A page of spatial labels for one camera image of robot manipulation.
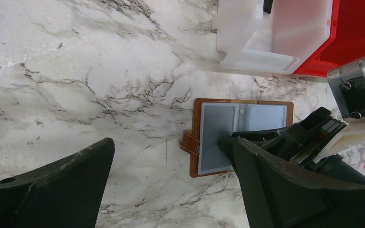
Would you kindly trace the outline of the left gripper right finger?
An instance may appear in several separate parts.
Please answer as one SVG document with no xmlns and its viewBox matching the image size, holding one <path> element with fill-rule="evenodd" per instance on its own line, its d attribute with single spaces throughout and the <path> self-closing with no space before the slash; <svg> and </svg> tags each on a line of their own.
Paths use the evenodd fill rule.
<svg viewBox="0 0 365 228">
<path fill-rule="evenodd" d="M 340 162 L 315 173 L 244 138 L 218 146 L 239 179 L 252 228 L 365 228 L 365 176 Z"/>
</svg>

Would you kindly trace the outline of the white plastic bin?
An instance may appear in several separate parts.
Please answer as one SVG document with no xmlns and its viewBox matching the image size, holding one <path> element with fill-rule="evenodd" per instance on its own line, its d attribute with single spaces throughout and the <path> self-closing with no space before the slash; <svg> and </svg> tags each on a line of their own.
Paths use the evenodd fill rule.
<svg viewBox="0 0 365 228">
<path fill-rule="evenodd" d="M 331 0 L 221 0 L 212 19 L 223 68 L 292 74 L 329 38 Z"/>
</svg>

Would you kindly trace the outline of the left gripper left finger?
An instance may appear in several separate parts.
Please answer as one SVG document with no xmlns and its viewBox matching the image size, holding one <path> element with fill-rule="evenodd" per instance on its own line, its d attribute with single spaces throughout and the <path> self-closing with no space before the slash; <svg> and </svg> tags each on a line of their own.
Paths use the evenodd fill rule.
<svg viewBox="0 0 365 228">
<path fill-rule="evenodd" d="M 111 138 L 0 181 L 0 228 L 93 228 L 115 154 Z"/>
</svg>

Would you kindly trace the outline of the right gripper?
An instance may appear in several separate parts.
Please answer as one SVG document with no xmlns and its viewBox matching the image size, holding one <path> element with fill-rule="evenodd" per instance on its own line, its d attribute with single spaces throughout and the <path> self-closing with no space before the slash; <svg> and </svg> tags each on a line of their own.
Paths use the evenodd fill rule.
<svg viewBox="0 0 365 228">
<path fill-rule="evenodd" d="M 329 110 L 320 107 L 303 121 L 289 127 L 234 132 L 231 136 L 250 142 L 264 142 L 261 148 L 265 151 L 308 171 L 365 185 L 365 176 L 346 164 L 337 153 L 314 161 L 345 126 L 344 122 L 333 118 Z"/>
</svg>

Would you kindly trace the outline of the red plastic bin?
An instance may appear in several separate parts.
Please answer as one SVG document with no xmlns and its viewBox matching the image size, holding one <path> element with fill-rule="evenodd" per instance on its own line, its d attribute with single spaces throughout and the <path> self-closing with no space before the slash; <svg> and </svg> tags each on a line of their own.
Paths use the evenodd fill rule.
<svg viewBox="0 0 365 228">
<path fill-rule="evenodd" d="M 365 0 L 333 1 L 330 35 L 295 72 L 326 77 L 328 71 L 365 57 Z"/>
</svg>

